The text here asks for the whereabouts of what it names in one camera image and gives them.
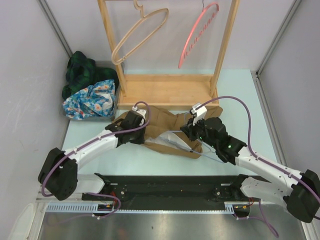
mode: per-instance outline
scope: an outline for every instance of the metal floor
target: metal floor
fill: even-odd
[[[265,215],[282,240],[305,240],[302,225],[277,205],[264,205]],[[90,216],[58,223],[75,213],[45,214],[39,240],[273,240],[268,227],[255,219],[228,214],[118,213],[97,220]],[[258,205],[251,216],[261,216]]]

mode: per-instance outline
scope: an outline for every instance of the brown cloth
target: brown cloth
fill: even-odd
[[[187,123],[188,119],[191,118],[191,114],[188,113],[184,116],[183,113],[179,113],[174,115],[166,109],[157,108],[155,106],[150,106],[151,110],[151,119],[146,126],[144,139],[148,138],[156,139],[160,134],[166,131],[179,131],[180,127],[182,127],[185,123]],[[222,113],[223,109],[221,107],[214,107],[207,111],[205,115],[205,119],[211,117],[219,117]],[[128,112],[123,113],[117,119],[124,119]],[[199,141],[190,141],[188,137],[183,132],[175,132],[175,134],[182,139],[186,144],[190,146],[190,148],[198,153],[202,153],[202,144]],[[143,144],[145,147],[157,151],[162,154],[171,154],[184,156],[192,159],[197,159],[200,157],[199,154],[194,152],[189,152],[181,149],[176,149],[173,147],[153,143],[153,142],[145,142]]]

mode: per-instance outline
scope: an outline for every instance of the clothes hanger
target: clothes hanger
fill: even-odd
[[[202,17],[205,15],[205,13],[207,12],[207,10],[209,8],[211,8],[212,6],[216,6],[216,11],[211,15],[211,17],[208,19],[208,21],[206,22],[206,24],[204,25],[204,27],[202,28],[202,30],[199,32],[198,36],[194,39],[193,43],[191,43],[191,45],[189,46],[189,50],[187,50],[188,48],[188,44],[189,41],[192,37],[192,35],[194,34],[194,31],[196,30],[200,20],[202,19]],[[182,64],[184,63],[185,58],[188,56],[188,54],[190,53],[190,51],[194,48],[194,46],[196,45],[196,43],[198,42],[199,38],[202,36],[202,34],[205,32],[205,30],[208,28],[209,24],[212,22],[212,19],[217,15],[217,13],[219,12],[219,4],[217,2],[212,2],[210,3],[208,6],[206,6],[205,8],[202,9],[202,12],[200,14],[200,16],[197,18],[197,20],[195,21],[190,34],[188,36],[188,38],[186,39],[183,51],[181,53],[180,56],[180,60],[179,60],[179,64],[178,64],[178,68],[181,68]]]
[[[133,27],[124,35],[124,37],[121,39],[121,41],[118,43],[118,45],[115,47],[115,49],[112,52],[111,60],[113,64],[119,65],[121,64],[127,57],[129,57],[131,54],[133,54],[138,48],[140,48],[153,34],[156,33],[167,21],[168,15],[169,15],[169,9],[168,8],[161,8],[156,11],[153,11],[147,15],[144,14],[144,6],[138,5],[138,0],[133,0],[133,5],[136,10],[140,11],[140,20],[133,25]],[[143,39],[140,43],[138,43],[132,50],[130,50],[127,54],[125,54],[122,58],[116,59],[117,53],[119,49],[123,46],[123,44],[127,41],[127,39],[130,37],[130,35],[147,19],[151,18],[152,16],[159,14],[159,13],[165,13],[164,20],[162,23],[156,27],[155,30],[153,30],[145,39]]]

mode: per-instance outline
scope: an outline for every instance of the green garment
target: green garment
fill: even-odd
[[[114,80],[116,90],[119,86],[118,75],[114,69],[96,67],[96,61],[87,58],[81,51],[76,51],[69,59],[65,79],[69,84],[62,90],[64,100],[81,89],[104,80]]]

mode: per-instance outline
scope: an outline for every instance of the white wall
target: white wall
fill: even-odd
[[[302,1],[261,82],[288,165],[320,176],[319,8]]]
[[[67,55],[36,0],[0,2],[0,239],[36,199],[47,153],[62,143]]]
[[[218,0],[220,12],[186,59],[181,71],[214,69],[231,0]],[[293,0],[241,0],[223,67],[256,70],[268,50]],[[111,59],[98,3],[95,0],[48,0],[49,6],[73,51],[89,57]],[[202,11],[201,0],[140,1],[145,12],[169,8],[166,24],[145,46],[125,61],[125,69],[178,72],[178,62],[188,34]],[[211,1],[204,0],[205,6]],[[114,32],[119,41],[139,19],[132,1],[108,1]],[[138,43],[161,19],[143,26],[123,48]]]

